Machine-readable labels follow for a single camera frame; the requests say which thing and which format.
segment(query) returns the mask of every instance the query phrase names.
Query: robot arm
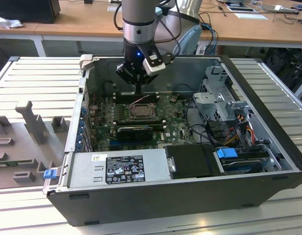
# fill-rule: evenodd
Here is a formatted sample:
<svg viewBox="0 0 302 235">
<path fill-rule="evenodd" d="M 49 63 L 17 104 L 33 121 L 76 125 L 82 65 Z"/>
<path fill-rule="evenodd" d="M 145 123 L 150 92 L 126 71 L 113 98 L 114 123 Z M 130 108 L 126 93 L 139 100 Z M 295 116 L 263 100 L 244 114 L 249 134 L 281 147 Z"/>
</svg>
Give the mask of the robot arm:
<svg viewBox="0 0 302 235">
<path fill-rule="evenodd" d="M 134 84 L 137 93 L 140 93 L 141 85 L 150 83 L 171 63 L 175 58 L 173 52 L 180 53 L 180 42 L 189 31 L 194 26 L 201 29 L 198 16 L 201 2 L 175 0 L 178 5 L 160 19 L 155 14 L 160 0 L 122 0 L 125 59 L 116 73 L 127 83 Z M 194 45 L 201 34 L 201 30 L 197 31 Z M 157 45 L 168 53 L 161 55 Z"/>
</svg>

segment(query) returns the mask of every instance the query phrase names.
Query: warning label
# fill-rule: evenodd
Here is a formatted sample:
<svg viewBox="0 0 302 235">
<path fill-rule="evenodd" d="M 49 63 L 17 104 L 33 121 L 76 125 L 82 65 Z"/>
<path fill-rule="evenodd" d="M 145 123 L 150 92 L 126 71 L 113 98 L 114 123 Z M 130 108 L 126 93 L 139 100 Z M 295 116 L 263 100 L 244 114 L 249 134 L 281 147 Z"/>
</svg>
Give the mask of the warning label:
<svg viewBox="0 0 302 235">
<path fill-rule="evenodd" d="M 145 181 L 142 155 L 106 158 L 105 182 L 107 184 L 142 181 Z"/>
</svg>

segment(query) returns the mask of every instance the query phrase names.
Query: black cable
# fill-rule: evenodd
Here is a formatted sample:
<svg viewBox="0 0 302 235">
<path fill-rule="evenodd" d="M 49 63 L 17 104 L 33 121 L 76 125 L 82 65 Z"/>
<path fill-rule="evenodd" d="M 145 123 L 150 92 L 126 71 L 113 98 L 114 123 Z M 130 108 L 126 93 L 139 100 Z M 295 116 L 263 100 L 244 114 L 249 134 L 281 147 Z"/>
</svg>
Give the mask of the black cable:
<svg viewBox="0 0 302 235">
<path fill-rule="evenodd" d="M 114 25 L 115 25 L 116 29 L 123 30 L 123 27 L 119 27 L 116 22 L 117 12 L 120 9 L 120 7 L 121 7 L 121 3 L 118 5 L 118 7 L 116 8 L 115 13 L 114 13 Z"/>
<path fill-rule="evenodd" d="M 179 33 L 178 33 L 177 36 L 175 36 L 175 37 L 173 37 L 173 38 L 171 38 L 171 39 L 163 39 L 163 40 L 155 41 L 156 44 L 158 44 L 158 43 L 168 43 L 168 42 L 174 41 L 174 40 L 176 40 L 177 38 L 179 38 L 179 36 L 181 35 L 181 32 L 182 32 L 182 25 L 181 25 L 180 10 L 179 10 L 179 6 L 178 6 L 178 3 L 177 3 L 177 0 L 175 0 L 175 4 L 176 4 L 178 16 L 179 16 L 179 25 L 180 25 Z"/>
<path fill-rule="evenodd" d="M 284 17 L 285 17 L 286 19 L 288 19 L 288 20 L 297 21 L 297 22 L 300 22 L 300 21 L 301 21 L 301 19 L 295 19 L 295 18 L 292 18 L 292 17 L 287 17 L 287 16 L 286 16 L 286 13 L 283 13 L 283 14 L 284 14 Z"/>
<path fill-rule="evenodd" d="M 9 56 L 3 51 L 1 47 L 0 47 L 0 51 L 6 56 L 7 59 L 9 59 Z"/>
<path fill-rule="evenodd" d="M 199 14 L 199 16 L 200 16 L 200 15 L 203 15 L 203 14 L 207 14 L 207 16 L 208 16 L 208 18 L 209 18 L 209 24 L 210 24 L 210 27 L 211 27 L 211 28 L 213 28 L 213 27 L 212 27 L 212 25 L 211 25 L 211 21 L 210 21 L 210 16 L 209 16 L 209 13 L 208 13 L 207 11 L 205 11 L 205 12 L 201 12 L 201 13 Z"/>
<path fill-rule="evenodd" d="M 202 136 L 203 136 L 203 133 L 204 133 L 204 132 L 206 132 L 206 131 L 202 131 L 202 132 L 201 132 L 201 135 L 200 135 L 200 143 L 202 143 Z"/>
<path fill-rule="evenodd" d="M 84 1 L 84 0 L 59 0 L 59 1 L 70 1 L 70 2 L 75 2 L 75 1 Z M 92 1 L 109 3 L 108 1 L 98 1 L 98 0 L 92 0 Z"/>
<path fill-rule="evenodd" d="M 174 89 L 172 89 L 172 92 L 175 92 L 176 89 L 177 89 L 178 87 L 180 87 L 180 86 L 188 87 L 193 93 L 195 93 L 195 91 L 194 91 L 188 84 L 186 84 L 186 83 L 179 83 L 179 84 L 177 84 L 177 85 L 174 87 Z"/>
<path fill-rule="evenodd" d="M 202 23 L 204 23 L 204 24 L 205 24 L 205 22 L 204 22 L 203 18 L 202 18 L 200 15 L 199 15 L 199 17 L 201 18 Z M 213 39 L 214 39 L 213 32 L 211 32 L 211 31 L 210 31 L 210 33 L 211 33 L 211 39 L 210 39 L 210 42 L 209 42 L 209 44 L 208 44 L 208 46 L 207 46 L 206 48 L 209 48 L 209 47 L 210 47 L 211 42 L 212 42 L 212 41 L 213 41 Z"/>
<path fill-rule="evenodd" d="M 207 14 L 207 16 L 208 16 L 208 18 L 209 18 L 209 26 L 210 26 L 210 28 L 211 28 L 211 31 L 210 31 L 210 33 L 211 33 L 211 40 L 210 40 L 208 46 L 206 47 L 206 49 L 209 48 L 210 45 L 211 45 L 211 43 L 213 42 L 213 39 L 214 39 L 213 32 L 215 32 L 215 34 L 216 34 L 216 43 L 215 43 L 214 48 L 215 48 L 215 51 L 216 51 L 216 46 L 217 46 L 217 43 L 218 43 L 218 33 L 217 33 L 216 30 L 213 29 L 213 27 L 212 27 L 212 25 L 211 25 L 209 13 L 207 13 L 207 12 L 202 12 L 202 13 L 199 14 L 199 17 L 201 18 L 202 22 L 204 22 L 204 20 L 203 20 L 202 17 L 201 17 L 202 14 Z"/>
<path fill-rule="evenodd" d="M 209 0 L 209 3 L 210 3 L 211 5 L 213 5 L 213 6 L 219 6 L 219 5 L 220 5 L 220 4 L 216 5 L 216 4 L 211 3 L 211 0 Z"/>
<path fill-rule="evenodd" d="M 163 1 L 162 3 L 158 4 L 157 7 L 164 6 L 165 4 L 167 4 L 169 2 L 170 2 L 170 0 Z"/>
<path fill-rule="evenodd" d="M 196 130 L 193 130 L 193 129 L 191 128 L 191 126 L 190 126 L 190 124 L 189 124 L 189 122 L 188 122 L 188 120 L 187 120 L 187 114 L 188 114 L 188 110 L 189 110 L 189 107 L 190 107 L 190 103 L 191 103 L 192 101 L 194 101 L 193 98 L 189 101 L 188 106 L 187 106 L 187 108 L 186 108 L 186 112 L 185 112 L 185 120 L 186 120 L 186 125 L 187 125 L 187 127 L 188 127 L 189 129 L 191 129 L 195 134 L 199 135 L 200 137 L 204 137 L 205 139 L 209 140 L 210 142 L 213 142 L 216 146 L 223 146 L 221 143 L 219 143 L 217 140 L 215 140 L 215 138 L 212 137 L 211 135 L 208 134 L 208 136 L 206 137 L 206 136 L 204 136 L 203 134 L 201 134 L 201 133 L 199 133 L 199 132 L 197 132 Z M 196 109 L 198 110 L 199 114 L 201 114 L 201 116 L 203 116 L 202 113 L 201 113 L 201 111 L 200 111 L 200 110 L 198 109 L 198 107 L 196 106 L 196 103 L 195 103 L 195 102 L 194 102 L 194 105 L 195 105 Z"/>
<path fill-rule="evenodd" d="M 224 12 L 225 13 L 237 13 L 236 11 L 204 11 L 204 12 L 199 12 L 199 14 L 201 13 L 219 13 L 219 14 L 223 14 Z M 277 13 L 277 12 L 249 12 L 249 14 L 274 14 L 274 13 Z"/>
<path fill-rule="evenodd" d="M 285 20 L 283 20 L 283 19 L 278 18 L 278 17 L 276 16 L 276 12 L 274 13 L 274 17 L 273 17 L 273 22 L 274 22 L 274 21 L 282 21 L 282 22 L 284 22 L 285 24 L 294 24 L 294 23 L 295 23 L 295 22 L 292 21 L 292 20 L 290 20 L 290 22 L 287 22 L 287 21 L 285 21 Z"/>
<path fill-rule="evenodd" d="M 202 8 L 202 9 L 210 9 L 210 8 L 215 8 L 215 7 L 217 7 L 217 6 L 210 6 L 210 7 L 200 7 L 200 9 Z"/>
<path fill-rule="evenodd" d="M 107 80 L 107 81 L 103 82 L 103 83 L 102 83 L 102 90 L 103 90 L 103 93 L 104 93 L 104 94 L 105 94 L 104 85 L 105 85 L 106 83 L 110 83 L 111 85 L 113 85 L 113 84 L 114 84 L 114 82 L 113 82 L 113 81 L 111 81 L 111 80 Z"/>
<path fill-rule="evenodd" d="M 159 21 L 161 22 L 161 24 L 163 25 L 163 27 L 167 30 L 167 32 L 169 33 L 169 35 L 171 36 L 171 38 L 173 38 L 174 35 L 173 35 L 172 32 L 169 30 L 169 28 L 164 24 L 164 22 L 161 20 L 161 18 L 160 18 L 158 15 L 156 15 L 156 17 L 159 19 Z M 181 46 L 180 46 L 180 44 L 179 44 L 179 42 L 178 42 L 177 39 L 175 39 L 175 42 L 176 42 L 177 47 L 178 47 L 178 51 L 177 51 L 177 53 L 174 55 L 174 56 L 176 57 L 176 56 L 178 56 L 178 55 L 180 54 Z"/>
<path fill-rule="evenodd" d="M 221 10 L 221 11 L 223 11 L 224 16 L 227 17 L 227 15 L 226 15 L 225 12 L 224 12 L 224 9 L 223 9 L 221 6 L 218 6 L 218 9 Z"/>
<path fill-rule="evenodd" d="M 215 44 L 215 54 L 216 54 L 216 46 L 217 46 L 217 43 L 218 43 L 218 33 L 216 30 L 214 30 L 214 32 L 216 33 L 216 44 Z"/>
</svg>

